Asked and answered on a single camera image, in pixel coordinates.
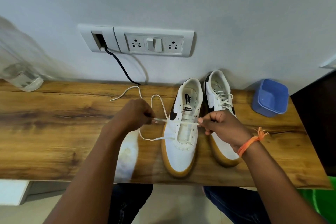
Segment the switch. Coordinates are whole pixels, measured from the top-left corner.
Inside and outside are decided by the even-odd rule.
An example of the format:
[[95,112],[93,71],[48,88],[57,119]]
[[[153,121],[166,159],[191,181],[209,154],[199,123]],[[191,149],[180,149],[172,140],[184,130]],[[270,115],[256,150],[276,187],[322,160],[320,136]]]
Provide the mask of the switch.
[[154,39],[153,38],[147,38],[147,46],[149,51],[154,51]]
[[155,51],[162,52],[162,39],[161,38],[155,39]]

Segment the forearm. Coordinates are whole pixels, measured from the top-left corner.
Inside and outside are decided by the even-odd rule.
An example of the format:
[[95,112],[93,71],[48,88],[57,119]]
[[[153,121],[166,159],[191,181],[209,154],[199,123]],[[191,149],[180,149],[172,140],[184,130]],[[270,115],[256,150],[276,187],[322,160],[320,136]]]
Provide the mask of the forearm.
[[102,129],[83,166],[44,223],[107,223],[118,153],[126,134],[117,123]]
[[243,154],[272,224],[326,223],[299,195],[295,187],[260,142]]

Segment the green mat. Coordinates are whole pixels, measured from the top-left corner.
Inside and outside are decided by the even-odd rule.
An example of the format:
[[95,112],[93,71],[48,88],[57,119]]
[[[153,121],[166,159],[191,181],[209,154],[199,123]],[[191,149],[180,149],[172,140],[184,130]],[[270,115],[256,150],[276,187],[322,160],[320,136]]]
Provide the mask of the green mat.
[[299,189],[299,193],[331,224],[336,224],[336,177],[329,176],[334,190]]

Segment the person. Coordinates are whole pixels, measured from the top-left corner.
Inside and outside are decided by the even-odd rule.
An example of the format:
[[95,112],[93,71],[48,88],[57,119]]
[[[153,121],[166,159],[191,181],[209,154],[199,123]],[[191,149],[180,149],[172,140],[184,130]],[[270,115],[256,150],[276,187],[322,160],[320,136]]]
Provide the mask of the person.
[[[101,130],[92,151],[45,224],[130,224],[150,196],[152,184],[113,184],[120,145],[130,131],[154,123],[155,114],[143,100],[130,100]],[[216,132],[233,150],[251,137],[228,111],[214,111],[198,120],[206,134]],[[204,186],[206,196],[233,223],[326,223],[299,195],[285,172],[260,141],[242,155],[256,191]]]

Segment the black cable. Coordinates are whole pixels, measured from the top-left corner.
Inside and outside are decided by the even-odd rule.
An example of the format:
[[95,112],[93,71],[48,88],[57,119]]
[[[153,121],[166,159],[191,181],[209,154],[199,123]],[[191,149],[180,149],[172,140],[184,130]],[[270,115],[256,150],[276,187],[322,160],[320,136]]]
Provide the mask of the black cable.
[[107,50],[107,47],[105,47],[105,51],[106,51],[108,54],[112,55],[112,56],[117,60],[117,62],[119,63],[120,67],[123,69],[124,73],[126,74],[127,78],[130,80],[130,82],[132,82],[132,83],[134,83],[134,84],[141,85],[141,84],[138,83],[138,82],[134,82],[134,81],[128,76],[126,70],[124,69],[124,66],[121,64],[120,60],[117,58],[116,55],[114,55],[112,52],[108,51],[108,50]]

